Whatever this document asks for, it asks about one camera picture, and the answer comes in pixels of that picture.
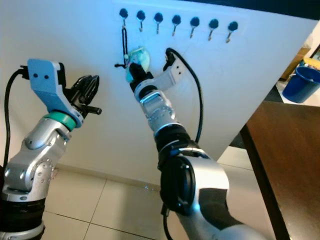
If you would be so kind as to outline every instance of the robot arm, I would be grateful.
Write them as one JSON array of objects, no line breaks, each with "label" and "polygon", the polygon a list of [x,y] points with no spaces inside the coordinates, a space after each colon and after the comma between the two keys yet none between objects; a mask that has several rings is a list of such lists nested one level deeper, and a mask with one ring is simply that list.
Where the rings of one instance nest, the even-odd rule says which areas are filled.
[{"label": "robot arm", "polygon": [[49,114],[24,138],[4,170],[0,240],[41,239],[51,175],[71,131],[82,126],[88,113],[101,113],[100,108],[88,106],[97,93],[99,76],[83,76],[67,89],[62,63],[30,59],[24,69]]},{"label": "robot arm", "polygon": [[148,68],[137,61],[146,55],[143,48],[139,51],[130,56],[127,69],[131,89],[156,142],[163,203],[177,213],[192,240],[265,240],[230,215],[226,202],[229,181],[224,169],[191,140],[163,93],[180,80],[179,73],[184,72],[185,66],[167,52],[165,71],[153,78],[146,72]]}]

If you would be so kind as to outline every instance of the robotic hand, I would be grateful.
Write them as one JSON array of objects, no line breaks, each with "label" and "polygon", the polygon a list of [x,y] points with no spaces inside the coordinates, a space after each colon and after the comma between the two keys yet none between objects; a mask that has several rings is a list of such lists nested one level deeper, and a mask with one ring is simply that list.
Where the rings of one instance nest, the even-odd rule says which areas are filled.
[{"label": "robotic hand", "polygon": [[51,175],[71,131],[82,126],[88,113],[99,115],[102,111],[88,106],[98,91],[99,76],[83,76],[67,89],[62,63],[29,59],[22,67],[19,73],[30,80],[49,114],[24,138],[20,151],[4,169],[0,240],[41,239]]},{"label": "robotic hand", "polygon": [[226,201],[229,181],[224,169],[190,139],[163,92],[186,70],[185,61],[174,52],[167,49],[164,72],[153,78],[148,72],[149,54],[139,48],[129,54],[126,76],[154,133],[162,214],[166,218],[166,209],[175,211],[191,240],[265,240],[230,215]]}]

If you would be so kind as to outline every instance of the blue container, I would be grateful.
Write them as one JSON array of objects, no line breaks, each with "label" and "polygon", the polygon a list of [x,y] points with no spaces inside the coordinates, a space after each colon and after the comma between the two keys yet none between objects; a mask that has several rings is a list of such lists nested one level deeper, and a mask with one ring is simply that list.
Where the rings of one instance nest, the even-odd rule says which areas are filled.
[{"label": "blue container", "polygon": [[320,87],[320,71],[299,66],[295,69],[287,86],[283,90],[283,96],[295,103],[303,103]]}]

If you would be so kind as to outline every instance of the blue bucket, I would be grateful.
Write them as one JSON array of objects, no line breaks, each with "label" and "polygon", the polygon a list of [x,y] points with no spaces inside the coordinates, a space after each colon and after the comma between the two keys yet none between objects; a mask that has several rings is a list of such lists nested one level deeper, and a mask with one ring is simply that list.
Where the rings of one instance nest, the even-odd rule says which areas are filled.
[{"label": "blue bucket", "polygon": [[295,69],[287,86],[283,90],[283,96],[295,103],[303,103],[320,87],[320,71],[299,66]]}]

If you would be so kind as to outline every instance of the wooden table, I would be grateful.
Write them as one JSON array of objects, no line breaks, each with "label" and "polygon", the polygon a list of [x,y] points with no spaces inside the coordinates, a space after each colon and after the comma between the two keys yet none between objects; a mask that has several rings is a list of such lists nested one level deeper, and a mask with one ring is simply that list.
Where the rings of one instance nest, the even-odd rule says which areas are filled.
[{"label": "wooden table", "polygon": [[265,101],[241,136],[277,240],[320,240],[320,107]]}]

